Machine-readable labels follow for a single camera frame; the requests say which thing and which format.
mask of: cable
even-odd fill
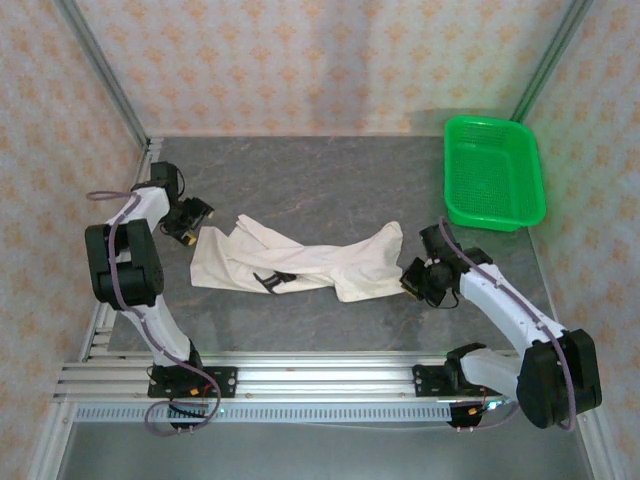
[[[344,429],[344,430],[364,430],[364,431],[376,431],[376,432],[400,432],[400,433],[405,433],[405,432],[423,432],[423,431],[429,431],[429,430],[434,430],[434,431],[447,431],[450,432],[451,431],[451,426],[449,425],[443,425],[440,422],[429,422],[429,423],[433,423],[433,425],[417,425],[415,427],[397,427],[395,425],[397,425],[398,423],[402,423],[402,422],[394,422],[392,427],[390,426],[381,426],[379,424],[374,424],[374,425],[363,425],[363,424],[349,424],[349,423],[314,423],[314,422],[300,422],[300,423],[287,423],[286,425],[300,425],[303,427],[321,427],[321,428],[326,428],[326,429]]]
[[[458,299],[458,296],[456,295],[455,290],[451,290],[451,294],[453,295],[453,298],[456,300],[456,303],[454,305],[450,306],[450,307],[441,307],[439,305],[436,305],[435,303],[433,303],[428,298],[425,298],[425,301],[427,302],[427,305],[429,305],[430,307],[435,308],[437,310],[453,310],[458,305],[460,305],[460,299]]]
[[[470,415],[484,415],[488,411],[493,410],[490,408],[490,404],[487,404],[487,387],[482,387],[482,391],[482,403],[479,408],[474,404],[474,406],[469,409]]]
[[[569,363],[567,362],[567,357],[562,351],[562,347],[560,346],[558,339],[553,335],[553,333],[551,333],[551,330],[549,330],[549,327],[538,318],[538,315],[536,315],[536,313],[533,310],[531,310],[529,305],[527,305],[527,303],[524,302],[513,290],[511,290],[508,287],[505,287],[503,284],[499,283],[498,280],[494,278],[491,274],[481,269],[473,260],[467,257],[464,254],[464,252],[455,245],[455,243],[453,243],[453,241],[451,240],[451,238],[449,238],[449,235],[447,234],[445,225],[446,225],[446,220],[444,219],[444,217],[440,217],[440,221],[439,221],[440,233],[442,234],[442,237],[444,238],[445,242],[447,242],[449,247],[451,247],[451,249],[456,253],[456,255],[458,255],[458,257],[464,260],[471,268],[477,271],[480,275],[482,275],[484,278],[490,281],[495,288],[499,288],[504,293],[506,293],[509,296],[509,298],[511,298],[520,308],[522,308],[531,317],[531,319],[536,324],[536,326],[540,330],[542,330],[544,334],[551,341],[551,344],[553,345],[553,349],[555,350],[556,355],[558,356],[558,360],[560,361],[560,365],[562,366],[562,374],[564,375],[564,382],[567,386],[567,396],[569,397],[569,423],[567,425],[564,425],[562,422],[559,422],[558,426],[561,429],[566,430],[568,432],[573,431],[576,425],[576,396],[575,396],[575,390],[573,388],[573,380],[571,379],[571,371],[569,370]]]
[[[152,380],[154,382],[158,382],[158,379],[154,378],[153,375],[151,375],[151,373],[149,373],[149,370],[152,369],[153,366],[147,367],[147,376],[149,377],[149,380]],[[207,395],[207,392],[211,389],[211,384],[207,383],[207,385],[202,389],[202,405],[199,407],[202,409],[203,412],[206,412],[207,407],[205,406],[205,398]],[[185,415],[187,417],[192,417],[192,418],[205,418],[206,415],[204,413],[192,413],[186,410],[180,410],[179,408],[174,407],[173,405],[169,405],[169,409],[174,411],[175,413],[179,413],[181,415]]]
[[[480,425],[479,427],[467,427],[467,428],[458,427],[456,428],[456,430],[458,432],[471,433],[471,432],[475,432],[476,430],[490,430],[492,428],[500,427],[505,423],[509,422],[512,418],[515,418],[515,416],[518,414],[519,411],[520,411],[520,405],[514,402],[513,407],[511,407],[511,411],[502,420],[496,423],[492,423],[490,425]]]
[[[149,330],[149,326],[147,325],[147,321],[144,318],[144,315],[142,314],[142,312],[140,312],[140,310],[138,310],[137,308],[130,307],[125,303],[124,298],[122,297],[122,291],[120,290],[120,281],[118,279],[118,267],[116,264],[116,247],[115,247],[116,231],[118,230],[118,226],[127,217],[127,215],[129,215],[138,206],[142,198],[135,191],[134,192],[95,191],[87,194],[87,199],[93,200],[93,201],[115,200],[119,198],[127,198],[127,199],[133,198],[133,202],[131,202],[131,204],[128,207],[126,207],[124,211],[120,213],[120,215],[118,215],[118,217],[114,220],[113,225],[111,225],[111,228],[109,230],[109,238],[107,240],[107,247],[109,251],[109,269],[111,270],[111,282],[113,283],[113,292],[115,294],[118,305],[120,306],[120,308],[122,308],[123,311],[133,313],[138,318],[138,320],[140,320],[140,324],[142,326],[142,330],[144,332],[145,337],[147,337],[147,340],[149,341],[149,343],[158,352],[160,352],[165,358],[175,363],[176,365],[184,368],[185,370],[195,373],[196,375],[200,375],[207,382],[213,385],[213,388],[216,389],[216,403],[214,407],[211,409],[211,412],[207,416],[205,416],[205,418],[203,418],[201,422],[197,423],[196,425],[189,426],[189,432],[193,433],[196,430],[200,430],[201,428],[205,427],[211,421],[211,419],[218,413],[218,410],[220,409],[220,402],[222,401],[220,386],[215,381],[215,379],[211,375],[209,375],[207,372],[200,370],[198,368],[195,368],[189,365],[188,363],[183,362],[182,360],[175,357],[171,353],[167,352],[157,342],[157,340],[153,338],[153,335]],[[194,408],[202,407],[202,405],[199,403],[183,402],[183,401],[176,401],[176,400],[161,400],[151,405],[147,409],[147,412],[144,415],[144,426],[147,429],[147,431],[159,437],[171,437],[173,435],[180,435],[180,433],[182,433],[181,428],[179,428],[178,430],[162,431],[153,427],[152,423],[149,421],[149,417],[151,415],[152,410],[161,405],[168,405],[169,407],[171,406],[194,407]]]
[[[176,230],[167,230],[167,228],[164,225],[160,225],[160,232],[162,232],[163,235],[167,235],[169,237],[174,237],[174,238],[180,238],[182,237],[185,233],[187,233],[189,231],[188,228],[183,228],[183,229],[176,229]]]
[[[182,179],[182,188],[180,189],[180,193],[178,193],[178,198],[180,198],[187,188],[187,183],[184,181],[184,175],[182,175],[182,171],[178,167],[176,167],[176,170],[178,171],[178,175],[180,175],[180,178]]]

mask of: metal bar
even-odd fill
[[[542,60],[540,60],[536,71],[520,97],[518,106],[514,110],[513,115],[511,115],[512,121],[522,123],[527,118],[536,99],[540,95],[540,92],[542,92],[553,69],[560,61],[562,54],[582,23],[582,19],[592,3],[593,0],[573,0],[571,2],[560,27],[553,36],[547,50],[544,52]]]
[[[618,448],[602,407],[578,416],[580,436],[593,472],[598,480],[624,480]]]
[[[109,345],[109,340],[111,340],[111,332],[109,333],[98,333],[96,332],[93,337],[93,345]]]
[[[49,405],[49,413],[27,475],[29,480],[58,477],[77,407],[76,403]]]
[[[147,147],[143,161],[140,162],[140,166],[136,172],[134,184],[149,179],[151,164],[157,162],[160,158],[163,141],[163,137],[154,137],[149,141],[149,146]]]
[[[108,303],[99,303],[98,305],[100,305],[103,310],[101,312],[100,321],[98,322],[96,330],[100,328],[104,329],[113,327],[113,323],[115,322],[117,315],[115,310],[113,310],[113,308],[111,308],[111,305],[109,305]]]
[[[80,43],[89,63],[91,63],[102,84],[107,89],[116,109],[120,112],[120,115],[122,115],[134,140],[140,148],[145,148],[149,138],[144,127],[124,93],[113,69],[109,65],[100,44],[93,35],[87,20],[84,18],[84,15],[82,15],[78,4],[75,0],[55,0],[55,3],[58,5],[62,16]]]
[[[244,402],[408,402],[416,401],[411,367],[442,365],[444,356],[421,354],[224,354],[203,357],[205,366],[234,365],[236,398]],[[148,402],[147,369],[152,357],[63,367],[55,390],[58,401]],[[465,397],[464,400],[479,400]],[[434,397],[429,402],[460,401]]]
[[[78,355],[78,361],[86,362],[89,357],[89,351],[91,350],[91,345],[93,343],[93,336],[95,335],[96,328],[100,323],[100,318],[102,317],[102,308],[104,304],[100,302],[96,302],[93,307],[93,314],[91,315],[91,323],[87,328],[87,332],[85,333],[84,340],[82,341],[82,347],[80,348],[80,355]]]
[[[553,297],[551,296],[551,284],[549,283],[549,275],[547,269],[545,268],[545,263],[542,261],[542,257],[540,256],[538,242],[533,236],[533,227],[528,227],[527,230],[529,233],[529,241],[531,242],[531,247],[533,249],[533,256],[536,259],[536,265],[538,265],[540,276],[542,277],[542,285],[544,286],[544,291],[547,294],[547,300],[549,301],[549,306],[551,307],[551,318],[553,318],[558,323],[562,323],[560,317],[558,316],[558,310],[556,309]]]
[[[211,402],[205,404],[211,408]],[[82,403],[75,423],[141,423],[152,402],[145,403]],[[201,420],[176,414],[167,408],[153,409],[153,422],[197,423]],[[442,403],[234,403],[225,404],[215,423],[405,423],[447,422],[451,420],[449,405]]]

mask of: black clip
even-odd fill
[[[293,282],[296,278],[298,278],[293,273],[282,273],[282,272],[273,272],[269,278],[262,279],[258,276],[257,273],[253,274],[253,277],[258,280],[264,288],[267,289],[269,293],[276,293],[273,291],[274,287],[277,287],[281,283],[289,283]]]

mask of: white pants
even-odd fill
[[[267,279],[275,272],[295,274],[274,293],[334,286],[342,302],[402,293],[402,269],[396,265],[402,230],[398,222],[385,225],[373,237],[347,247],[304,247],[240,215],[227,237],[215,227],[200,230],[191,262],[196,287],[269,293],[255,275]]]

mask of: floor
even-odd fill
[[[226,234],[246,214],[305,245],[348,245],[397,220],[404,232],[402,268],[424,258],[418,232],[446,214],[441,138],[167,138],[160,160],[182,170],[186,195],[216,209],[206,225]],[[485,250],[516,288],[550,313],[526,229],[453,231],[463,247]],[[510,348],[466,301],[454,310],[435,310],[405,294],[343,304],[328,288],[262,295],[192,287],[193,248],[160,232],[154,236],[167,304],[201,352],[442,353],[474,341]],[[124,318],[117,319],[109,348],[146,349]]]
[[[214,423],[193,436],[159,438],[140,424],[79,424],[58,479],[592,478],[576,433],[538,430],[523,415],[471,434],[398,427]]]

